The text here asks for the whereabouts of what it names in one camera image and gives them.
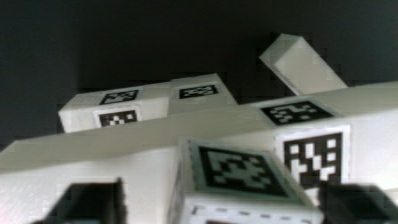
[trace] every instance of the foam block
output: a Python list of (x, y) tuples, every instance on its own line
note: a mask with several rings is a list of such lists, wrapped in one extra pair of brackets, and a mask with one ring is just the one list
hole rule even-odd
[(237, 105), (237, 101), (217, 74), (171, 81), (169, 114), (230, 105)]
[(182, 154), (169, 224), (322, 223), (272, 152), (190, 139)]
[(347, 88), (306, 39), (281, 34), (260, 56), (297, 95)]
[(59, 111), (64, 131), (75, 132), (167, 116), (171, 84), (79, 94)]

